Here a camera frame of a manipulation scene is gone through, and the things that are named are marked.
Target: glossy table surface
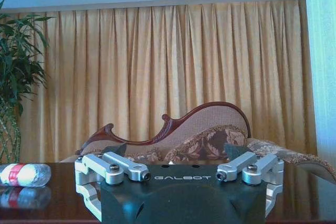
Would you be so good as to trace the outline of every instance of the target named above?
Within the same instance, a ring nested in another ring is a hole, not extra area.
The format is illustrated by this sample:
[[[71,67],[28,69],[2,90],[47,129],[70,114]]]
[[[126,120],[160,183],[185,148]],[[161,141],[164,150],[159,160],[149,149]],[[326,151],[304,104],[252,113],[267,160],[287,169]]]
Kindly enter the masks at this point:
[[[15,204],[1,207],[0,223],[99,223],[76,193],[74,164],[48,165],[52,172],[48,204],[43,209],[18,209]],[[288,164],[283,184],[266,223],[336,223],[336,185]]]

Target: houseplant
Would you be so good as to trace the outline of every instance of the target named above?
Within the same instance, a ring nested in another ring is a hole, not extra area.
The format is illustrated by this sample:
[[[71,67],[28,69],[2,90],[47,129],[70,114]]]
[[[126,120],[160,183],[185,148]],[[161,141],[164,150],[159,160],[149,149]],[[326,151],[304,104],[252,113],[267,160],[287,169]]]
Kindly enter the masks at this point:
[[[35,60],[42,52],[33,41],[39,37],[48,46],[38,22],[50,17],[30,14],[12,18],[1,14],[0,2],[0,163],[19,162],[21,135],[17,120],[23,112],[22,98],[33,93],[31,86],[45,86],[46,73]]]

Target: golden curtain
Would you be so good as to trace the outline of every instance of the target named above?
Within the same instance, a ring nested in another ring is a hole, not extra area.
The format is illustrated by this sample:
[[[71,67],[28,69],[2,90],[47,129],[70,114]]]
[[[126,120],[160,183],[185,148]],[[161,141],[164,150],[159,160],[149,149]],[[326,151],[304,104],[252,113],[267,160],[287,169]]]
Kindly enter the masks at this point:
[[[209,101],[252,136],[316,153],[305,0],[50,12],[47,89],[26,100],[22,160],[66,158],[99,127],[144,141]]]

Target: screw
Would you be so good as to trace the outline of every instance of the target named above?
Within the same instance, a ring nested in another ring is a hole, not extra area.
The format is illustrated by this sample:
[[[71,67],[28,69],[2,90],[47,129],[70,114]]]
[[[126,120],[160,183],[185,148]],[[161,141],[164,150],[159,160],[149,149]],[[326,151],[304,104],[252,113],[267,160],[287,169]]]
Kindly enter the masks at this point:
[[[258,169],[258,167],[255,164],[252,164],[247,166],[247,169],[249,172],[255,172]]]
[[[143,175],[142,175],[142,179],[143,179],[144,181],[148,181],[148,180],[150,180],[150,179],[151,179],[151,174],[150,174],[150,173],[145,173],[145,174],[143,174]]]
[[[110,165],[110,170],[112,172],[118,171],[119,170],[119,165],[118,164],[112,164],[112,165]]]
[[[218,179],[219,181],[223,181],[223,180],[226,179],[226,174],[223,173],[223,172],[218,172],[218,173],[216,174],[216,177],[217,177],[217,179]]]

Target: carved wooden frame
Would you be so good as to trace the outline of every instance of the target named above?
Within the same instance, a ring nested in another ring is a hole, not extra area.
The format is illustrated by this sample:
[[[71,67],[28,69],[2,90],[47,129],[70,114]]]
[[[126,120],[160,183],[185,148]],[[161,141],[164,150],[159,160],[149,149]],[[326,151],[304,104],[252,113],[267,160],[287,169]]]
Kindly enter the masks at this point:
[[[210,107],[210,106],[228,106],[228,107],[231,107],[231,108],[235,109],[237,112],[239,112],[239,114],[241,114],[241,116],[245,120],[246,127],[247,127],[247,135],[248,135],[248,137],[251,137],[250,125],[248,123],[246,115],[242,112],[242,110],[240,108],[238,108],[236,105],[233,105],[229,102],[208,102],[208,103],[204,103],[204,104],[194,108],[193,110],[189,111],[185,116],[181,117],[180,119],[172,119],[167,114],[163,114],[162,119],[164,120],[164,124],[163,124],[162,129],[158,132],[158,134],[155,137],[153,137],[153,138],[151,138],[147,141],[134,142],[134,141],[129,141],[129,140],[123,139],[121,137],[118,137],[117,135],[115,135],[112,132],[112,129],[113,129],[114,125],[112,123],[109,123],[109,124],[103,126],[102,128],[98,129],[97,132],[95,132],[95,134],[90,136],[89,139],[82,145],[81,149],[76,151],[76,154],[79,155],[82,152],[82,150],[88,144],[90,144],[94,141],[99,141],[99,140],[111,140],[111,141],[115,141],[117,143],[127,143],[127,144],[131,144],[131,145],[150,145],[150,144],[157,143],[157,142],[165,139],[170,134],[172,134],[172,132],[175,131],[190,116],[192,116],[196,112],[198,112],[198,111],[200,111],[204,108]]]

